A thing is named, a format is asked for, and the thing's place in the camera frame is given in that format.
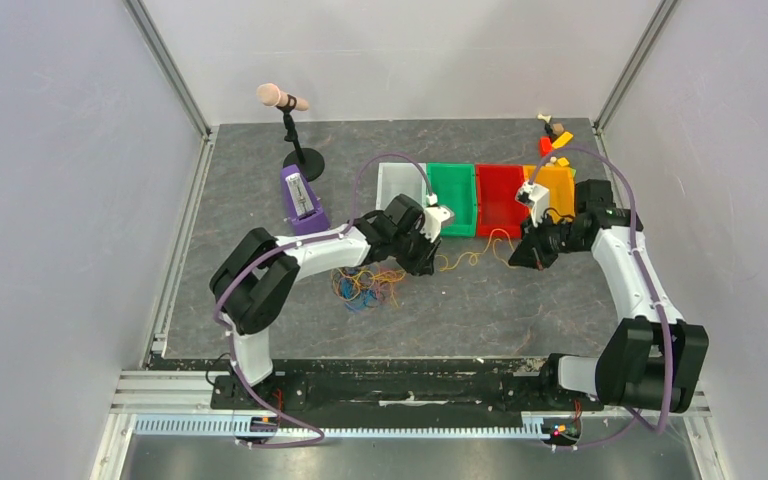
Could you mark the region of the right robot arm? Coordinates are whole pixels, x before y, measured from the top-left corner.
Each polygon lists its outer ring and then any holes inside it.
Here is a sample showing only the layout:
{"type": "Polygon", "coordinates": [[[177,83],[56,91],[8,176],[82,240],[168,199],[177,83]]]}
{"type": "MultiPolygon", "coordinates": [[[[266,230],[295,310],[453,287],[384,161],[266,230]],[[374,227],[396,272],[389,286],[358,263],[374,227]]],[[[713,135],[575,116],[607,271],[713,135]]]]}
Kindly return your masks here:
{"type": "Polygon", "coordinates": [[[573,215],[555,212],[549,196],[548,188],[529,182],[518,190],[529,215],[509,265],[544,270],[562,253],[591,254],[607,281],[618,325],[597,357],[550,355],[537,382],[540,400],[562,408],[587,395],[603,405],[685,412],[709,337],[668,299],[648,257],[641,220],[616,205],[606,180],[576,184],[573,215]]]}

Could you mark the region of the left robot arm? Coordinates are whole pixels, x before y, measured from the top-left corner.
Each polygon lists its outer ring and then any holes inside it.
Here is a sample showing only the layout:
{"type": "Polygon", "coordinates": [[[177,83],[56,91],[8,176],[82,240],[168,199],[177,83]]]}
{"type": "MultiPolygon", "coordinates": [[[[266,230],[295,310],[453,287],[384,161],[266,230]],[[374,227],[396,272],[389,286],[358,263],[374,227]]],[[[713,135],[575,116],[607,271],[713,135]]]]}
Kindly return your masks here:
{"type": "Polygon", "coordinates": [[[422,206],[405,194],[334,229],[302,236],[249,231],[211,277],[214,319],[230,341],[236,396],[250,408],[273,398],[269,329],[299,280],[339,268],[393,260],[408,275],[434,273],[442,231],[454,212],[436,202],[422,206]]]}

